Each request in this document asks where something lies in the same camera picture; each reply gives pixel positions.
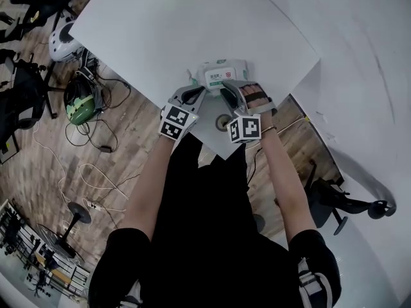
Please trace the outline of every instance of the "tabletop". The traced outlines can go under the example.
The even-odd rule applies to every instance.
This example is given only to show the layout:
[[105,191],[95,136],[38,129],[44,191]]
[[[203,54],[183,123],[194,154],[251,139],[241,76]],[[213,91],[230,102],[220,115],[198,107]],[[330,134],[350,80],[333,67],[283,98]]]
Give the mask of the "tabletop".
[[[271,0],[91,0],[70,34],[160,108],[204,62],[246,60],[279,105],[319,61]],[[228,158],[238,145],[215,128],[221,114],[206,97],[192,133]]]

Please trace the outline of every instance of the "power strip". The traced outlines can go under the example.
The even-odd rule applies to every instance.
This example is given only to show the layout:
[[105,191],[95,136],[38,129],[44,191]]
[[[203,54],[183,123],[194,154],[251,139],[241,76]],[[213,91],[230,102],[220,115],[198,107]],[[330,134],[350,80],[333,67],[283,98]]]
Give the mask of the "power strip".
[[86,200],[86,202],[87,202],[87,205],[94,210],[97,210],[97,211],[103,210],[103,207],[100,204],[95,204],[89,200]]
[[[67,229],[68,229],[69,227],[68,227],[68,225],[67,224],[65,224],[65,223],[63,223],[63,230],[64,230],[64,232],[67,232]],[[75,229],[71,229],[70,230],[70,234],[72,234],[72,235],[75,235]]]

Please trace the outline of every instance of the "white wall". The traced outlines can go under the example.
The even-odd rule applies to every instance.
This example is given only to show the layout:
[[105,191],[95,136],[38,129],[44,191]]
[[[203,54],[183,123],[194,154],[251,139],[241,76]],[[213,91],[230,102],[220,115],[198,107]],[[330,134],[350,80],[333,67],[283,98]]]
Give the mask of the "white wall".
[[[402,302],[411,290],[411,0],[273,2],[321,58],[293,95],[327,144],[370,172],[398,203],[391,218],[352,219]],[[346,178],[353,198],[374,200]]]

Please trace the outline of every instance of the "metal rack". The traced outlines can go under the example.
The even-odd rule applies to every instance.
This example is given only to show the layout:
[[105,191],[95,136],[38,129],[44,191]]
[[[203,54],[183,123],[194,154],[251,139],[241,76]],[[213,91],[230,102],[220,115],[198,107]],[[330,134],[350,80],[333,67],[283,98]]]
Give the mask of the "metal rack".
[[[1,219],[3,219],[3,222],[0,225],[0,234],[4,237],[6,228],[10,222],[11,215],[8,211],[4,211],[1,214],[1,217]],[[38,239],[38,236],[36,238],[34,236],[34,234],[36,234],[35,231],[31,230],[31,234],[25,229],[25,227],[21,227],[21,229],[18,231],[16,241],[17,244],[13,245],[15,248],[16,256],[23,263],[24,269],[30,270],[30,268],[35,268],[36,271],[40,271],[42,270],[39,267],[40,264],[35,258],[33,259],[33,249],[35,247],[33,242],[34,240]],[[85,271],[82,268],[78,268],[77,266],[73,268],[73,265],[70,265],[67,261],[64,261],[58,255],[54,254],[53,258],[56,260],[59,269],[62,269],[65,273],[70,275],[70,277],[67,277],[70,278],[71,281],[70,283],[65,283],[63,280],[52,274],[51,271],[48,271],[46,272],[48,285],[52,289],[55,289],[59,293],[66,295],[70,299],[73,299],[73,297],[81,296],[81,293],[83,292],[85,283],[87,281],[87,277],[89,276],[89,272]]]

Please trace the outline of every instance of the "wooden floor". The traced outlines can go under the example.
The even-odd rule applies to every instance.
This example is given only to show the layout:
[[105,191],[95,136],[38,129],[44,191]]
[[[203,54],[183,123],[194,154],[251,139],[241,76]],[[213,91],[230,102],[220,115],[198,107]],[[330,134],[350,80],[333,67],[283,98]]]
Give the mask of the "wooden floor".
[[[80,11],[88,0],[77,0],[73,6]],[[42,65],[49,65],[48,35],[51,31],[52,19],[43,28],[37,28],[27,34],[21,42],[9,42],[0,44],[1,49],[13,49],[21,52],[25,60],[31,53],[35,53],[34,61]],[[60,64],[55,68],[55,75],[51,84],[64,87],[69,81],[78,64]],[[100,66],[100,74],[103,77],[118,77],[103,64]],[[1,81],[10,78],[5,66],[0,68]],[[113,90],[114,103],[121,101],[127,94],[127,89],[120,83],[108,81],[107,86]],[[95,187],[112,187],[112,185],[96,169],[84,164],[94,164],[114,183],[119,184],[127,178],[138,175],[147,159],[147,156],[158,135],[159,109],[148,101],[138,90],[133,89],[130,97],[118,108],[108,110],[102,115],[102,119],[108,122],[114,130],[119,147],[115,153],[101,153],[91,144],[84,147],[70,145],[65,136],[65,128],[68,124],[64,112],[64,104],[61,93],[51,93],[50,99],[53,108],[58,112],[58,119],[52,120],[47,110],[39,123],[30,130],[16,131],[17,142],[21,151],[4,165],[0,166],[0,203],[5,199],[15,198],[21,205],[25,215],[30,219],[34,227],[41,223],[50,229],[63,233],[63,221],[70,221],[71,214],[66,208],[66,203],[58,189],[59,181],[65,196],[78,203],[82,198],[98,200],[107,195],[101,202],[106,208],[125,209],[126,199],[117,191],[108,189],[96,189],[87,186],[80,176],[80,166],[84,179]],[[279,107],[274,117],[278,130],[281,130],[292,122],[304,117],[299,107],[292,98],[287,98]],[[69,138],[76,143],[80,140],[74,128],[69,126]],[[50,147],[62,164],[60,167],[52,152],[36,144],[33,136],[44,146]],[[115,145],[115,140],[104,124],[97,126],[93,136],[96,144],[109,143]],[[340,173],[334,165],[327,149],[307,121],[299,121],[281,134],[294,166],[301,181],[305,181],[310,173],[310,159],[318,164],[316,177],[325,179],[338,179]],[[259,146],[247,150],[247,162],[250,173],[254,168],[253,156]],[[210,163],[214,155],[206,147],[200,154],[200,166]],[[124,182],[119,188],[129,195],[136,182],[136,178]],[[283,230],[283,222],[279,209],[274,204],[274,190],[268,179],[268,166],[263,152],[256,157],[256,172],[250,183],[249,191],[252,208],[256,214],[260,214],[266,221],[263,230],[264,235],[272,237]],[[123,218],[122,212],[110,211],[116,223]],[[85,260],[85,267],[93,269],[105,248],[105,241],[114,229],[114,223],[106,211],[93,210],[92,225],[80,225],[79,231],[69,237],[68,241],[76,248]]]

